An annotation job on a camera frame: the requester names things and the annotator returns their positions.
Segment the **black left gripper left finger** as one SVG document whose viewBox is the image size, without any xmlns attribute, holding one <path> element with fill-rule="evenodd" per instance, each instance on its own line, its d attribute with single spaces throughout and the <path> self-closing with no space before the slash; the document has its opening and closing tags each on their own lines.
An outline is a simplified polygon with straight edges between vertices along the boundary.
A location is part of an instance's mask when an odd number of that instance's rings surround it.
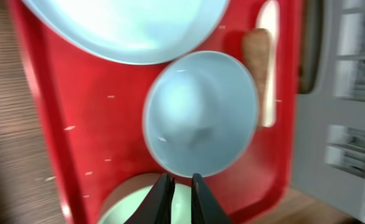
<svg viewBox="0 0 365 224">
<path fill-rule="evenodd" d="M 125 224 L 171 224 L 175 179 L 161 174 Z"/>
</svg>

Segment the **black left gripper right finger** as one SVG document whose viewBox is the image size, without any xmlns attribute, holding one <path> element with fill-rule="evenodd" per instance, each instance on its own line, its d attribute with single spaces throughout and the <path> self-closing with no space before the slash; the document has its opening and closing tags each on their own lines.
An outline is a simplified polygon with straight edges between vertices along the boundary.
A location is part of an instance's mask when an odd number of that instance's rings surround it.
<svg viewBox="0 0 365 224">
<path fill-rule="evenodd" d="M 217 199 L 198 174 L 193 174 L 191 185 L 192 224 L 232 224 L 232 220 L 219 205 Z"/>
</svg>

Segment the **mint green bowl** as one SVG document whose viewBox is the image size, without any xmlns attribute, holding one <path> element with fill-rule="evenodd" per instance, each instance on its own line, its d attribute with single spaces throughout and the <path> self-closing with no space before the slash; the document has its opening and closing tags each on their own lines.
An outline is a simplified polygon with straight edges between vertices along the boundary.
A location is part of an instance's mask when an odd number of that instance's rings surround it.
<svg viewBox="0 0 365 224">
<path fill-rule="evenodd" d="M 161 175 L 141 174 L 132 177 L 117 188 L 103 202 L 98 223 L 124 223 L 137 210 Z M 191 223 L 191 188 L 177 183 L 171 204 L 171 223 Z"/>
</svg>

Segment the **light blue bowl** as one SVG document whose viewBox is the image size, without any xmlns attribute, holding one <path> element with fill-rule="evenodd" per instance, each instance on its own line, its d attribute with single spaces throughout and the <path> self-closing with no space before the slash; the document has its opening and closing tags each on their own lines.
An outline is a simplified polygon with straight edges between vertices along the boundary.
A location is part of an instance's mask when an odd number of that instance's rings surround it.
<svg viewBox="0 0 365 224">
<path fill-rule="evenodd" d="M 143 108 L 143 137 L 152 158 L 180 177 L 218 174 L 246 151 L 258 121 L 251 73 L 235 57 L 198 51 L 170 63 Z"/>
</svg>

